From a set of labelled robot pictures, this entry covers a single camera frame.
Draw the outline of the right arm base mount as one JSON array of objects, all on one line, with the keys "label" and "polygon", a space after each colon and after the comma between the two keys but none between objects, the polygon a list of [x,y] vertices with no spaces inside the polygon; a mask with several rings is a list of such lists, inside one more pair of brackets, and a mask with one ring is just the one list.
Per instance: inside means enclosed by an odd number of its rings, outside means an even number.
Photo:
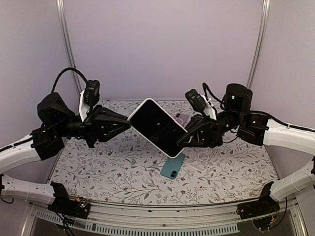
[{"label": "right arm base mount", "polygon": [[237,205],[236,213],[240,215],[241,219],[262,216],[280,210],[279,202],[270,197],[271,186],[273,183],[274,182],[271,181],[264,185],[260,196],[256,201]]}]

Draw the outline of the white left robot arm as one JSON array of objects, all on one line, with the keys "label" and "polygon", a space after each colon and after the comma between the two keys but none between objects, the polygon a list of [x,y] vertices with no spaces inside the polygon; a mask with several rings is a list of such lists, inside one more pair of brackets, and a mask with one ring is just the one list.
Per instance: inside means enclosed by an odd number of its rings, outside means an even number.
[{"label": "white left robot arm", "polygon": [[105,143],[130,128],[127,117],[101,105],[80,104],[80,112],[71,111],[57,92],[48,94],[37,106],[42,126],[20,140],[0,149],[0,196],[55,205],[70,213],[73,200],[60,183],[42,184],[10,176],[16,169],[56,157],[66,139],[84,140],[89,148]]}]

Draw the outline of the blue phone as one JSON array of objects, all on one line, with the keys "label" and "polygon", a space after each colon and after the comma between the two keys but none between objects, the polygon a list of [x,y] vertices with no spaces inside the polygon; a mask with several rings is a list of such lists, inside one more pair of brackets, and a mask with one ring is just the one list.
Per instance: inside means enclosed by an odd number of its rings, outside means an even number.
[{"label": "blue phone", "polygon": [[167,158],[160,174],[169,179],[175,179],[180,171],[182,163],[185,159],[184,154],[179,154],[176,158]]}]

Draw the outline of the clear phone case with ring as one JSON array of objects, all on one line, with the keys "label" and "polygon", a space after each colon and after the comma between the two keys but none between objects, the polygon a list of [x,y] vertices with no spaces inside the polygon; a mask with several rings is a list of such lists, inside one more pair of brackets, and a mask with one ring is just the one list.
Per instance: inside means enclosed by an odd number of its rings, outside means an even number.
[{"label": "clear phone case with ring", "polygon": [[190,164],[199,171],[204,171],[213,159],[212,148],[193,148],[190,152]]}]

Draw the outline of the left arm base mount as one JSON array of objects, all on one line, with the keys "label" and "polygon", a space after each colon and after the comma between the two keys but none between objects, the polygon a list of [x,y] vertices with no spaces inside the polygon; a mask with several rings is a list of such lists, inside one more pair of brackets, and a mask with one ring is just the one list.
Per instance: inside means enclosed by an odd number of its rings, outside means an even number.
[{"label": "left arm base mount", "polygon": [[83,197],[70,197],[61,183],[52,182],[55,197],[48,210],[81,219],[87,219],[91,209],[91,201]]}]

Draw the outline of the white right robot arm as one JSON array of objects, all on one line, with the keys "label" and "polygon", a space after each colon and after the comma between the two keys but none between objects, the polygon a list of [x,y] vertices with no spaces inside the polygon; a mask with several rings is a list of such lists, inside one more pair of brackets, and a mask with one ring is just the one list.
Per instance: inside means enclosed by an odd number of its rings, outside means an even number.
[{"label": "white right robot arm", "polygon": [[246,143],[302,154],[311,159],[299,164],[293,173],[266,184],[254,204],[258,214],[265,214],[274,202],[301,192],[315,183],[315,130],[283,122],[264,111],[251,109],[252,91],[241,84],[229,84],[223,98],[217,98],[203,83],[203,94],[195,89],[185,97],[194,111],[187,133],[177,141],[181,148],[215,148],[223,144],[223,135],[236,128],[236,136]]}]

